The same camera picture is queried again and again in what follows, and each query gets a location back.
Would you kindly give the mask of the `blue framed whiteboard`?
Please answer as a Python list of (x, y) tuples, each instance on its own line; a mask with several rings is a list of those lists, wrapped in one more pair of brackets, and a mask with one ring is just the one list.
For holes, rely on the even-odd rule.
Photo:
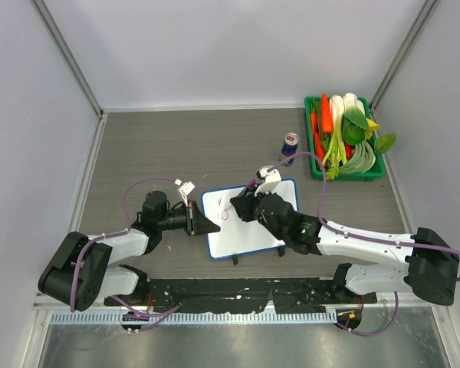
[(212, 259), (232, 258), (258, 251), (276, 249), (284, 245), (258, 222), (243, 222), (231, 205), (230, 199), (244, 186), (231, 186), (203, 192), (204, 216), (220, 227), (219, 232), (207, 235), (209, 256)]

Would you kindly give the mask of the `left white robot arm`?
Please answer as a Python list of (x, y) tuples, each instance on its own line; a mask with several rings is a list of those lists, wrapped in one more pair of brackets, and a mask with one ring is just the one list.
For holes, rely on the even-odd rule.
[(197, 202), (171, 206), (164, 192), (149, 192), (129, 229), (97, 236), (68, 233), (42, 272), (38, 291), (72, 311), (85, 311), (99, 297), (141, 305), (150, 289), (146, 272), (127, 264), (111, 265), (148, 255), (162, 241), (164, 231), (179, 229), (189, 236), (220, 231)]

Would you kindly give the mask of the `magenta capped marker pen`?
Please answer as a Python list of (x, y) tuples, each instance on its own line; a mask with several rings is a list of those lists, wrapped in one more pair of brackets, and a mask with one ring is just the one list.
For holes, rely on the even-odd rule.
[(255, 192), (256, 179), (252, 179), (244, 188), (244, 196), (251, 196)]

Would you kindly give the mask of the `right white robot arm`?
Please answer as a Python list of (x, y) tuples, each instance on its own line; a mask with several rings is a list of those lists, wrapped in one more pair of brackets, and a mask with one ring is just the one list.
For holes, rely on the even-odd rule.
[(253, 189), (243, 189), (230, 203), (243, 222), (258, 222), (299, 254), (368, 261), (336, 270), (330, 291), (341, 303), (357, 295), (404, 291), (432, 304), (454, 303), (459, 257), (429, 228), (414, 235), (361, 231), (299, 213), (278, 194)]

